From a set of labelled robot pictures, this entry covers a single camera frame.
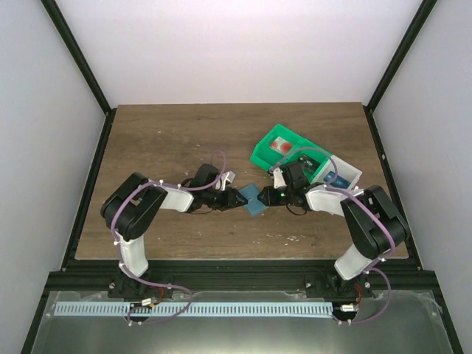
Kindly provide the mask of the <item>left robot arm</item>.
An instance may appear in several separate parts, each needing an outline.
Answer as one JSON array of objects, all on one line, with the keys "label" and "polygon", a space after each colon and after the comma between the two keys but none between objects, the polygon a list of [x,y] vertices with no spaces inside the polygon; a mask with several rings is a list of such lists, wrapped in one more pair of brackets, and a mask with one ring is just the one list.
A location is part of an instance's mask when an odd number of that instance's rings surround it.
[{"label": "left robot arm", "polygon": [[181,184],[151,181],[132,173],[101,206],[100,215],[118,247],[119,269],[136,279],[148,270],[144,235],[160,210],[193,213],[201,207],[226,211],[247,205],[248,200],[231,186],[232,171],[221,172],[211,164]]}]

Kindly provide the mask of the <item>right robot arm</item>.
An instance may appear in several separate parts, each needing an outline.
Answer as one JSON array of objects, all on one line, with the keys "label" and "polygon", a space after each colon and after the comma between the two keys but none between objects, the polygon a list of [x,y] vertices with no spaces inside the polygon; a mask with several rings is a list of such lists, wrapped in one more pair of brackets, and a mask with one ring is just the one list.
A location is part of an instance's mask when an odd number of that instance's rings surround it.
[{"label": "right robot arm", "polygon": [[257,196],[265,206],[295,206],[345,219],[352,245],[334,264],[343,280],[373,270],[411,236],[406,219],[378,185],[350,190],[334,187],[330,180],[310,183],[298,162],[276,167],[271,174],[273,184]]}]

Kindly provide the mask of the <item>blue card holder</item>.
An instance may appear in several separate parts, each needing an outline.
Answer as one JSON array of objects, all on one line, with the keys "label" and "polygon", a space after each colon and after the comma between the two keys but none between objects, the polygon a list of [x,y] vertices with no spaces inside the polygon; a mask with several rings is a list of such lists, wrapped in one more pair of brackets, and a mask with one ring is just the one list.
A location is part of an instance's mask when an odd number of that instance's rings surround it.
[{"label": "blue card holder", "polygon": [[255,217],[268,209],[268,207],[257,198],[260,194],[260,190],[255,184],[248,184],[241,188],[239,192],[247,200],[247,204],[244,208],[250,216]]}]

